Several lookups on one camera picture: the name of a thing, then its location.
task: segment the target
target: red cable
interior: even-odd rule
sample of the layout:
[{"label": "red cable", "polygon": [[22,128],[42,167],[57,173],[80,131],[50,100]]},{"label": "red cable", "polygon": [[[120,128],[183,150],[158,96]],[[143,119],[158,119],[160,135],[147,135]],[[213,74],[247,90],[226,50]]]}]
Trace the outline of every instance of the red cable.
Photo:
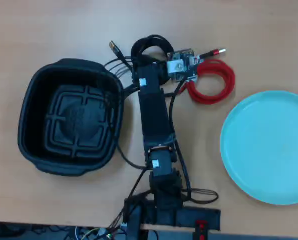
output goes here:
[{"label": "red cable", "polygon": [[219,94],[214,96],[203,95],[195,88],[194,81],[187,82],[180,89],[179,94],[182,93],[185,89],[188,89],[188,92],[194,101],[200,104],[210,105],[225,99],[234,89],[234,72],[232,68],[230,68],[224,61],[221,61],[219,59],[207,59],[200,63],[197,67],[198,78],[205,74],[216,74],[223,78],[225,86]]}]

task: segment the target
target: table surface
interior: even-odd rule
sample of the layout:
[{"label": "table surface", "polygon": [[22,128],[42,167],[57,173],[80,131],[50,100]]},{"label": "table surface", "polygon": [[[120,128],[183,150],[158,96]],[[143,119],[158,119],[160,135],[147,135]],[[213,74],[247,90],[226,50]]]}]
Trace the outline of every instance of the table surface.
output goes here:
[{"label": "table surface", "polygon": [[[222,232],[298,236],[298,204],[274,206],[247,196],[226,173],[219,153],[221,126],[239,101],[264,90],[298,94],[298,0],[0,0],[0,221],[88,226],[112,221],[139,171],[115,154],[82,177],[40,172],[18,149],[19,114],[40,67],[61,58],[105,63],[115,57],[110,40],[128,55],[137,39],[150,34],[165,36],[178,50],[228,50],[221,59],[236,73],[234,93],[206,106],[185,92],[174,107],[191,184],[218,191],[220,199],[207,207],[221,209]],[[122,81],[131,82],[129,76]],[[198,88],[215,93],[221,81],[206,79]],[[143,164],[136,94],[125,102],[120,144],[130,160]],[[148,189],[147,177],[137,192]]]}]

